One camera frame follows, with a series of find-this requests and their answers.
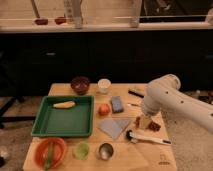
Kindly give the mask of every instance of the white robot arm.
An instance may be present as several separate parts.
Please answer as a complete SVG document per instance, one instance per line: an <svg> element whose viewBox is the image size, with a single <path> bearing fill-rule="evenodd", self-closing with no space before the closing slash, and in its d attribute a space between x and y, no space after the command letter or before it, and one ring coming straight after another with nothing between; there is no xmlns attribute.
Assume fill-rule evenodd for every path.
<svg viewBox="0 0 213 171"><path fill-rule="evenodd" d="M213 105L179 92L180 85L178 77L172 74L148 83L141 104L142 112L154 116L160 111L161 106L166 106L213 133Z"/></svg>

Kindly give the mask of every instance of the cabinet handle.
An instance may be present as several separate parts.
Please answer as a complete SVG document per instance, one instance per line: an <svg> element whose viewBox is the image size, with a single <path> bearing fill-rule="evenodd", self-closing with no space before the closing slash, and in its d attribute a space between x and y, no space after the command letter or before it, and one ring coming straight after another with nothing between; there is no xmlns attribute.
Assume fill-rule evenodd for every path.
<svg viewBox="0 0 213 171"><path fill-rule="evenodd" d="M56 56L56 53L55 52L47 52L46 56L50 56L50 57Z"/></svg>
<svg viewBox="0 0 213 171"><path fill-rule="evenodd" d="M4 51L0 51L0 59L3 57Z"/></svg>

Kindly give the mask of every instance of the banana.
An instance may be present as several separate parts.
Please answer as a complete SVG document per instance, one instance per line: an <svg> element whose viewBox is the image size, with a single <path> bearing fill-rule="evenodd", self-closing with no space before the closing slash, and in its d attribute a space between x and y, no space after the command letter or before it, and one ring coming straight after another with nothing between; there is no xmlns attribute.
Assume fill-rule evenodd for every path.
<svg viewBox="0 0 213 171"><path fill-rule="evenodd" d="M53 107L55 108L71 108L75 106L75 102L74 101L68 101L68 102L62 102L62 103L55 103L53 104Z"/></svg>

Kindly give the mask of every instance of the red apple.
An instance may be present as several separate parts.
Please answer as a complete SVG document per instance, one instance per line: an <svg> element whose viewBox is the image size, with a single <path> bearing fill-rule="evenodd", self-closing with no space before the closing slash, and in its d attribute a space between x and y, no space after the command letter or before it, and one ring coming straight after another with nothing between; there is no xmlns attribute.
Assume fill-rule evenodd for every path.
<svg viewBox="0 0 213 171"><path fill-rule="evenodd" d="M108 104L102 104L102 105L99 106L98 113L101 116L107 115L109 112L110 112L110 107L109 107Z"/></svg>

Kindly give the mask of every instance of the dark bowl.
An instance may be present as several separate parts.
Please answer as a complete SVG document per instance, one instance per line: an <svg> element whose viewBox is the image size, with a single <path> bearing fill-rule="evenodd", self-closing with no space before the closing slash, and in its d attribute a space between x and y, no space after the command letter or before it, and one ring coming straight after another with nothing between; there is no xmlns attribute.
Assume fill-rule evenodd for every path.
<svg viewBox="0 0 213 171"><path fill-rule="evenodd" d="M71 81L71 88L78 94L84 95L89 90L90 80L87 77L75 77Z"/></svg>

